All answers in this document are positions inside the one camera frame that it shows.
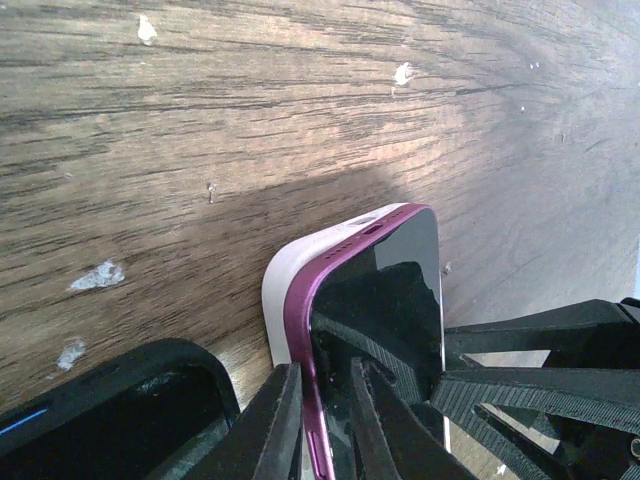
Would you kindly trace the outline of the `blue smartphone black screen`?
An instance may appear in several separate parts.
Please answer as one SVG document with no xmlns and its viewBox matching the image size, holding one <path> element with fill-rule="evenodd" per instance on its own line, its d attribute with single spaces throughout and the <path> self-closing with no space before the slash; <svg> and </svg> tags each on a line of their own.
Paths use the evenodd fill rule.
<svg viewBox="0 0 640 480">
<path fill-rule="evenodd" d="M 1 455 L 3 479 L 144 479 L 230 410 L 201 366 L 150 377 Z"/>
</svg>

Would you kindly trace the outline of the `black phone case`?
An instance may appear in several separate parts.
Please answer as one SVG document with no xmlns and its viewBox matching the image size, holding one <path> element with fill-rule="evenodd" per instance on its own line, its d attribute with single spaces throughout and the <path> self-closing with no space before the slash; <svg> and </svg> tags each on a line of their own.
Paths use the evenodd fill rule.
<svg viewBox="0 0 640 480">
<path fill-rule="evenodd" d="M 185 479 L 187 472 L 230 431 L 240 409 L 222 363 L 204 348 L 180 339 L 163 339 L 136 347 L 2 414 L 1 455 L 131 386 L 186 365 L 201 366 L 211 372 L 231 412 L 227 432 L 220 426 L 206 428 L 144 478 Z"/>
</svg>

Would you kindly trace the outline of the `red smartphone black screen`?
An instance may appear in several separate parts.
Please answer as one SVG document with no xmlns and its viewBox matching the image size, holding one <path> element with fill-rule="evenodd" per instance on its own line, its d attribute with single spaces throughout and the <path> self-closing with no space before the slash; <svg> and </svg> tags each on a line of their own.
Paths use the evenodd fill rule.
<svg viewBox="0 0 640 480">
<path fill-rule="evenodd" d="M 439 239 L 434 212 L 404 204 L 309 261 L 284 304 L 302 375 L 303 420 L 318 479 L 352 479 L 350 367 L 377 366 L 444 446 L 449 423 L 428 398 L 444 369 Z"/>
</svg>

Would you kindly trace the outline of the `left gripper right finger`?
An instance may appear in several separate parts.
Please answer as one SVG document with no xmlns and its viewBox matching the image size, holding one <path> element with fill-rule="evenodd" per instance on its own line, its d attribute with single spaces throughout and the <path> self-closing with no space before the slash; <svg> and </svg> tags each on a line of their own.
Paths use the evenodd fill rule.
<svg viewBox="0 0 640 480">
<path fill-rule="evenodd" d="M 394 393 L 374 365 L 352 360 L 351 425 L 356 471 L 366 479 L 472 479 Z"/>
</svg>

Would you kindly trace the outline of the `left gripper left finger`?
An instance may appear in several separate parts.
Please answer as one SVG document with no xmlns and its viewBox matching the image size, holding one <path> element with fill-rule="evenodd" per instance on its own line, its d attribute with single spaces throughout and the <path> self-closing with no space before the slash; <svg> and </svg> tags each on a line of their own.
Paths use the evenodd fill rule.
<svg viewBox="0 0 640 480">
<path fill-rule="evenodd" d="M 188 479 L 299 479 L 302 382 L 297 363 L 277 366 L 230 432 L 186 474 Z"/>
</svg>

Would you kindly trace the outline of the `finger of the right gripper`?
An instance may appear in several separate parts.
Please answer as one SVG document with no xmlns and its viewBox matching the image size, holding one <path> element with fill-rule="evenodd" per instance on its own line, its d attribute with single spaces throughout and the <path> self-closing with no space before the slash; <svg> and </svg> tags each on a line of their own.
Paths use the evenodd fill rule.
<svg viewBox="0 0 640 480">
<path fill-rule="evenodd" d="M 639 436 L 639 372 L 620 369 L 473 368 L 440 377 L 431 404 L 521 479 L 637 479 L 639 463 L 567 463 L 486 409 L 522 408 Z"/>
<path fill-rule="evenodd" d="M 545 368 L 639 368 L 639 301 L 593 299 L 511 320 L 444 331 L 446 368 L 465 354 L 548 350 Z"/>
</svg>

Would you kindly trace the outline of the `white phone case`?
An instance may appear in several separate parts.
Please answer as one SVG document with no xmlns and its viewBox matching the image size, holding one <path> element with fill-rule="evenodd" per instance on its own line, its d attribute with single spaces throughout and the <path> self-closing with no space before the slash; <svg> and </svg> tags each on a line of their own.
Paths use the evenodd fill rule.
<svg viewBox="0 0 640 480">
<path fill-rule="evenodd" d="M 296 274 L 311 260 L 382 219 L 405 203 L 392 203 L 301 237 L 282 247 L 269 262 L 261 288 L 262 311 L 273 366 L 291 362 L 284 327 L 284 303 Z"/>
</svg>

